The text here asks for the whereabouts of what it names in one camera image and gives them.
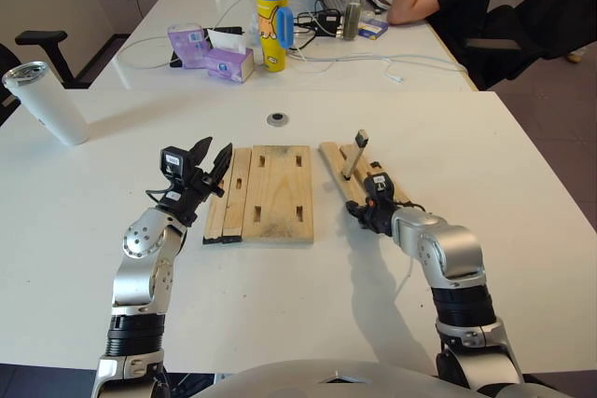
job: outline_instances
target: floor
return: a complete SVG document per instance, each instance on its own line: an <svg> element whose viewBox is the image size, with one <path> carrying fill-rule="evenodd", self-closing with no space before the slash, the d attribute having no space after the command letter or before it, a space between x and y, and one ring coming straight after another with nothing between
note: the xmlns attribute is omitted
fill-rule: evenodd
<svg viewBox="0 0 597 398"><path fill-rule="evenodd" d="M521 0L492 0L492 7ZM95 67L92 81L118 51L115 41ZM494 89L597 228L597 46L580 64L536 62L514 81ZM576 398L597 390L597 371L536 374ZM0 364L0 398L90 396L94 372Z"/></svg>
<svg viewBox="0 0 597 398"><path fill-rule="evenodd" d="M490 7L520 1L492 0ZM492 90L597 229L597 43L579 64L541 60Z"/></svg>

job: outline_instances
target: yellow cup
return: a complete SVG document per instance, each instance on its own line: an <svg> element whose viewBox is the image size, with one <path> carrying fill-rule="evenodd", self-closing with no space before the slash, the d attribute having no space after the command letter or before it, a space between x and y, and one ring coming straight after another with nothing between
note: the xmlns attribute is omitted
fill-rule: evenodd
<svg viewBox="0 0 597 398"><path fill-rule="evenodd" d="M292 47L293 16L288 0L257 0L259 39L266 70L285 68L286 49Z"/></svg>

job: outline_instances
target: white tumbler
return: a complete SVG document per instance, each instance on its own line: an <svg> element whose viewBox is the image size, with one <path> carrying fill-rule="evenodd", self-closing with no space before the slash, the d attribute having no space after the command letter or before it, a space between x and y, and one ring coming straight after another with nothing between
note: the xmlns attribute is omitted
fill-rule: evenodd
<svg viewBox="0 0 597 398"><path fill-rule="evenodd" d="M63 144L82 144L89 138L85 119L45 62L9 70L2 84Z"/></svg>

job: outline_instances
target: wooden board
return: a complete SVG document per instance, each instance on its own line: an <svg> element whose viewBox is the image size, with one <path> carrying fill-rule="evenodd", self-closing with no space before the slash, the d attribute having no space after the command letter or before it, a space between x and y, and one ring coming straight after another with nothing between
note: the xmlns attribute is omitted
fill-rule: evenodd
<svg viewBox="0 0 597 398"><path fill-rule="evenodd" d="M249 184L249 166L251 164L251 149L237 148L234 150L234 161L230 167L228 205L222 228L222 241L240 241L243 234L244 200Z"/></svg>
<svg viewBox="0 0 597 398"><path fill-rule="evenodd" d="M243 241L313 242L309 146L254 146Z"/></svg>
<svg viewBox="0 0 597 398"><path fill-rule="evenodd" d="M207 221L205 222L205 230L203 231L203 244L219 242L222 238L222 227L224 226L224 217L226 215L231 175L232 169L228 169L222 178L222 182L220 182L220 187L224 189L224 196L222 198L216 195L210 197Z"/></svg>
<svg viewBox="0 0 597 398"><path fill-rule="evenodd" d="M355 144L343 144L340 147L340 151L341 151L342 155L345 157L347 154L350 154L351 151L355 151L355 149L356 149ZM363 156L361 156L361 158L356 163L356 167L354 168L354 176L356 177L356 179L358 180L358 182L360 184L363 184L363 181L371 174L386 172L383 169L383 166L379 162L376 162L376 164L377 164L377 166L371 166L371 163L367 160L365 154L363 154ZM398 184L398 182L396 182L396 180L390 175L389 172L386 172L386 173L388 176L390 176L390 179L392 180L392 183L394 184L394 200L396 200L397 202L410 202L409 197L402 190L402 188L400 188L400 185Z"/></svg>
<svg viewBox="0 0 597 398"><path fill-rule="evenodd" d="M322 142L319 144L319 152L324 157L332 178L342 192L344 199L353 200L360 205L364 205L366 195L363 186L359 184L355 176L352 176L348 181L342 176L344 157L338 145L335 142Z"/></svg>

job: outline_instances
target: black charger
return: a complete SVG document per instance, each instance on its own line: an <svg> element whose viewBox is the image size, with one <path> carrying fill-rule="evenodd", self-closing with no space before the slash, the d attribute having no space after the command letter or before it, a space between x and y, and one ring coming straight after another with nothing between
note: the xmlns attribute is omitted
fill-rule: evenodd
<svg viewBox="0 0 597 398"><path fill-rule="evenodd" d="M336 36L340 28L340 12L337 9L327 9L316 13L317 22L314 26L315 36Z"/></svg>

